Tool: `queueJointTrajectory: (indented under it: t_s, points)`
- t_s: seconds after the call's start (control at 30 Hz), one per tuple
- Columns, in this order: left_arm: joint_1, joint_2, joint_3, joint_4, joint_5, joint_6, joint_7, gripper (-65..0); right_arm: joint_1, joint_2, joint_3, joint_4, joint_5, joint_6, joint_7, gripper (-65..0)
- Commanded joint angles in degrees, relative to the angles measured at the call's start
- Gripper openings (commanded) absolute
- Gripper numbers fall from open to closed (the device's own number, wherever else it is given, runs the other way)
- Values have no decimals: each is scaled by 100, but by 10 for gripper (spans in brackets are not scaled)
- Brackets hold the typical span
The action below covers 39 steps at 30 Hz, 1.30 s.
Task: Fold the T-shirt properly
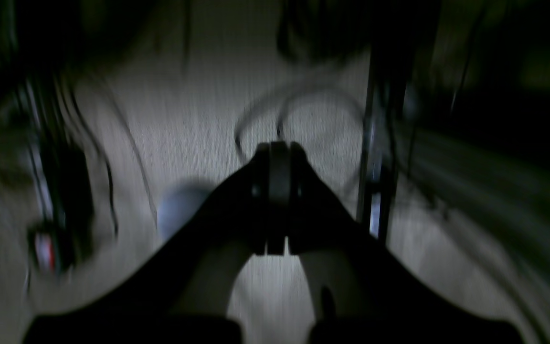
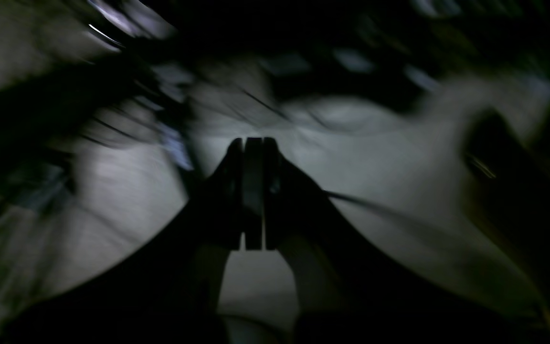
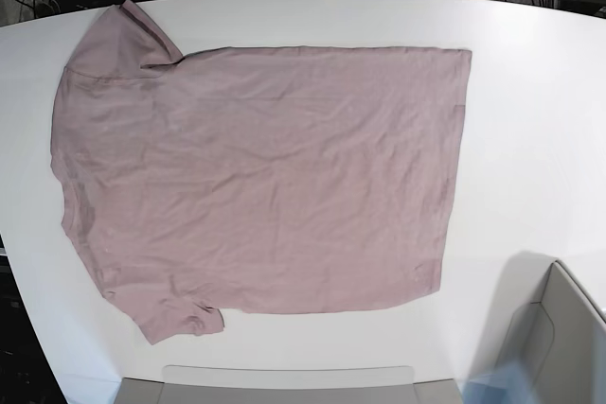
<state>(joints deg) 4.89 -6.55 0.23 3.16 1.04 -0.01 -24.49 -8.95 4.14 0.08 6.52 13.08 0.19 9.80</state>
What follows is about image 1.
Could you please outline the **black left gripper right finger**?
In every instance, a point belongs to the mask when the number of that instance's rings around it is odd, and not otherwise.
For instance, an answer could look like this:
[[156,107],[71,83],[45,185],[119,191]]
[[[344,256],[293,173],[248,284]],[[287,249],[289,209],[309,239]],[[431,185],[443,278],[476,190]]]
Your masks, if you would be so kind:
[[314,299],[310,344],[521,344],[512,324],[467,312],[415,278],[360,226],[290,145],[293,228]]

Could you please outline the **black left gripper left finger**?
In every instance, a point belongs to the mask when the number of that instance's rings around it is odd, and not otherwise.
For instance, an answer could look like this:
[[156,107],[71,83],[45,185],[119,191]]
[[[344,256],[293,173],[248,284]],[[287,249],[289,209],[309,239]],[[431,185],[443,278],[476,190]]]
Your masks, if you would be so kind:
[[25,344],[238,343],[225,316],[251,256],[282,255],[286,144],[261,143],[143,266],[95,302],[37,317]]

